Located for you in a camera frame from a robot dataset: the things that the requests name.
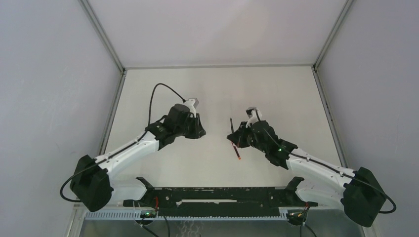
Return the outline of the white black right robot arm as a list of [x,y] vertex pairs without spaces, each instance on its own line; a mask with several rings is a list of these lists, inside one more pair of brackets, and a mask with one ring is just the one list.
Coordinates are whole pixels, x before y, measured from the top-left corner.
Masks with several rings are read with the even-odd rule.
[[244,121],[227,139],[238,148],[255,148],[274,166],[280,166],[309,183],[286,191],[291,205],[316,202],[342,210],[353,222],[371,227],[388,200],[378,180],[367,168],[358,170],[333,165],[279,138],[273,127],[262,120],[247,125]]

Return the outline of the black pen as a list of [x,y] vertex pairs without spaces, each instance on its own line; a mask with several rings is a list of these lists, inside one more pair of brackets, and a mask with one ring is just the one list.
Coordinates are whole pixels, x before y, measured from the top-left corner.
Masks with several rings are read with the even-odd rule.
[[230,118],[230,131],[231,131],[231,133],[234,133],[234,125],[233,125],[232,118]]

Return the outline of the red pen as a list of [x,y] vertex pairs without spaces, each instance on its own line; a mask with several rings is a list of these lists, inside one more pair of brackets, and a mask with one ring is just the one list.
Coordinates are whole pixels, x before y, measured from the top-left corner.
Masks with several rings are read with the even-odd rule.
[[234,152],[235,152],[235,154],[236,154],[236,156],[237,156],[238,160],[241,160],[241,156],[240,156],[240,154],[239,154],[239,152],[238,152],[238,149],[237,149],[236,145],[235,145],[234,143],[231,143],[231,145],[232,145],[232,147],[233,147],[233,149],[234,149]]

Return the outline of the aluminium frame rail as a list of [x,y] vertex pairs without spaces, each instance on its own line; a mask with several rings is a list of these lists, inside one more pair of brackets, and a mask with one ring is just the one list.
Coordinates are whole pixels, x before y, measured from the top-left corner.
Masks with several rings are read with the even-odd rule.
[[342,143],[341,143],[341,140],[339,138],[339,134],[338,134],[338,131],[337,131],[337,128],[336,128],[336,125],[335,125],[335,121],[334,121],[334,118],[333,118],[331,107],[330,107],[330,104],[328,102],[327,95],[326,95],[326,92],[324,90],[323,84],[321,82],[318,70],[316,69],[315,65],[311,66],[311,70],[312,70],[312,73],[313,73],[313,76],[314,76],[314,79],[315,79],[315,82],[316,82],[316,86],[317,86],[317,89],[318,89],[318,92],[319,92],[319,95],[320,95],[320,98],[321,98],[321,101],[322,101],[322,105],[323,105],[323,108],[324,108],[324,111],[325,111],[325,114],[326,114],[328,125],[330,127],[330,131],[331,131],[331,134],[332,134],[332,138],[333,138],[333,141],[334,141],[334,145],[335,145],[335,148],[336,148],[336,151],[337,151],[337,155],[338,155],[340,164],[344,167],[348,167],[348,163],[347,163],[347,160],[346,160],[346,157],[345,157],[345,154],[344,154],[344,150],[343,150],[343,146],[342,146]]

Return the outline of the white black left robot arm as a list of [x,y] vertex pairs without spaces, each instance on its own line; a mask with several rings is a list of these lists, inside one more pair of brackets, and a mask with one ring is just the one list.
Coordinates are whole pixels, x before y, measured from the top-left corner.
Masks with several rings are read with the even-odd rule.
[[144,184],[117,182],[115,177],[135,161],[172,144],[176,138],[200,139],[206,131],[196,111],[197,98],[175,104],[160,120],[149,124],[144,132],[114,151],[95,158],[85,155],[78,160],[74,175],[68,180],[70,190],[91,212],[114,200],[137,200],[148,206],[154,192]]

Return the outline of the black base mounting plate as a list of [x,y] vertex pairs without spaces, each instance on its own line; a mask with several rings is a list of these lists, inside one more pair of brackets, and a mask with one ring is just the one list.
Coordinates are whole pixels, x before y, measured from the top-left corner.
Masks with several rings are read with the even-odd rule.
[[294,190],[276,187],[151,188],[140,200],[124,200],[124,207],[151,207],[162,214],[262,215],[280,209],[303,209]]

